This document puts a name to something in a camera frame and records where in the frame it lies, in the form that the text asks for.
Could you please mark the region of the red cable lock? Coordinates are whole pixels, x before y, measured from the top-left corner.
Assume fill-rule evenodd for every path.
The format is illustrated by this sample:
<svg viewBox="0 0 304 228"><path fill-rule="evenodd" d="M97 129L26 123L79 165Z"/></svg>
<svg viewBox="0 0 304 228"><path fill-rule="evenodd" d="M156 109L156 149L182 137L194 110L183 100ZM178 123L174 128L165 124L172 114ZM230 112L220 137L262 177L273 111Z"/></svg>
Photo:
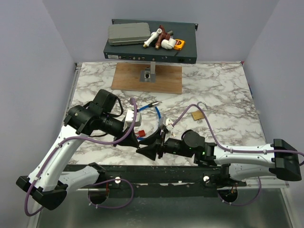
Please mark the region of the red cable lock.
<svg viewBox="0 0 304 228"><path fill-rule="evenodd" d="M136 132L135 134L137 135L137 138L138 138L138 139L141 139L141 138L143 138L143 137L146 135L146 133L145 133L144 130L139 130L139 131Z"/></svg>

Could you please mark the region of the blue cable lock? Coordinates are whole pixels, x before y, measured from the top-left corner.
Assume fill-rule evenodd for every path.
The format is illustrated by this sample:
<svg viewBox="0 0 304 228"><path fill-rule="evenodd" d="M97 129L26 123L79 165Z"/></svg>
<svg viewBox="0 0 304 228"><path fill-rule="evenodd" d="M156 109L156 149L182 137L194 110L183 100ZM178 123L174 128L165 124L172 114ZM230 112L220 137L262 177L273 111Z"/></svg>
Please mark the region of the blue cable lock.
<svg viewBox="0 0 304 228"><path fill-rule="evenodd" d="M152 108L152 107L154 107L155 110L156 110L158 119L160 120L160 119L161 119L161 113L160 113L160 111L159 111L159 109L158 109L158 107L157 107L157 105L158 105L159 103L160 103L160 102L158 102L158 101L149 103L149 104L147 104L147 105L145 105L145 106L139 108L139 109L137 110L137 112L143 111L143 110L145 110L145 109L147 109L147 108ZM144 138L143 138L143 135L140 135L140 134L138 133L137 139L140 140L140 141L143 140L143 139L144 139Z"/></svg>

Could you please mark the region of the brass padlock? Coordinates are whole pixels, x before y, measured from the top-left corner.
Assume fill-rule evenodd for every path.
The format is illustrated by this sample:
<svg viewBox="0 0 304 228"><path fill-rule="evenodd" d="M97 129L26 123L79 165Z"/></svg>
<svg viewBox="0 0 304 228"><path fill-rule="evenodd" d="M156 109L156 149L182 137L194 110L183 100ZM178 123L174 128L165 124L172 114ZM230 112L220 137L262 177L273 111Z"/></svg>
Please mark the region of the brass padlock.
<svg viewBox="0 0 304 228"><path fill-rule="evenodd" d="M198 105L198 106L199 106L199 105L204 105L205 110L208 110L208 109L209 109L209 107L205 104L205 102L199 101L199 102L197 103L197 105ZM198 111L195 111L195 112L192 112L191 115L192 115L194 121L201 121L202 119L204 119L204 115L203 115L202 112L199 111L199 110L198 110Z"/></svg>

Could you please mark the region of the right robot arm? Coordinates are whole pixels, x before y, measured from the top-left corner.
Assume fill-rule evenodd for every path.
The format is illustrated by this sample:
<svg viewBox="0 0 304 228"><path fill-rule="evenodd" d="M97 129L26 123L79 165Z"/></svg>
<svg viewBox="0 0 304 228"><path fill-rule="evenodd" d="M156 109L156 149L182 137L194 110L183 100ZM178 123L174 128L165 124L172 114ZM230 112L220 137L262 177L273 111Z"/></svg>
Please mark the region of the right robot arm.
<svg viewBox="0 0 304 228"><path fill-rule="evenodd" d="M185 131L181 139L168 138L161 131L140 141L137 153L151 160L165 153L189 157L201 167L228 166L219 173L224 186L247 178L275 176L283 181L301 181L298 151L282 139L260 146L228 146L206 142L193 130Z"/></svg>

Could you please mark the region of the white elbow pipe fitting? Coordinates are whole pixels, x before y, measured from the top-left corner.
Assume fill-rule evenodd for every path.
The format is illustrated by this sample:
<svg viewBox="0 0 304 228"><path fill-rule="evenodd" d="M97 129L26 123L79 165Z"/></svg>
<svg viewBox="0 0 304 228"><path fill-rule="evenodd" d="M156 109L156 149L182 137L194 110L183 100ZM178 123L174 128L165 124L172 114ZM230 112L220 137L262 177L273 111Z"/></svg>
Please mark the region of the white elbow pipe fitting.
<svg viewBox="0 0 304 228"><path fill-rule="evenodd" d="M176 44L176 40L175 39L172 39L172 38L170 38L169 40L164 39L161 42L161 47L164 48L164 49L170 50L170 49L174 49L175 44Z"/></svg>

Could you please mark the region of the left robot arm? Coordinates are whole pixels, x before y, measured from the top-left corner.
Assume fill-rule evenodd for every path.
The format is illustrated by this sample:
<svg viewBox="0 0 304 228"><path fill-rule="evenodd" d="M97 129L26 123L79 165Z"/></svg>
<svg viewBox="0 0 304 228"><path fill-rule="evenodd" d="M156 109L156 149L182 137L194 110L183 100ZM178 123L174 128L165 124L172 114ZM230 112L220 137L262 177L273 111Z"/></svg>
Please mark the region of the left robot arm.
<svg viewBox="0 0 304 228"><path fill-rule="evenodd" d="M28 176L20 176L16 185L26 192L24 210L29 213L28 200L34 201L48 210L56 209L67 194L85 186L102 187L111 179L106 170L97 163L91 163L83 169L64 175L62 172L73 154L84 141L101 145L120 145L138 148L139 142L133 128L140 124L136 120L137 105L127 111L131 117L121 122L112 108L121 100L114 94L99 90L95 98L84 106L77 105L69 109L61 131L44 159Z"/></svg>

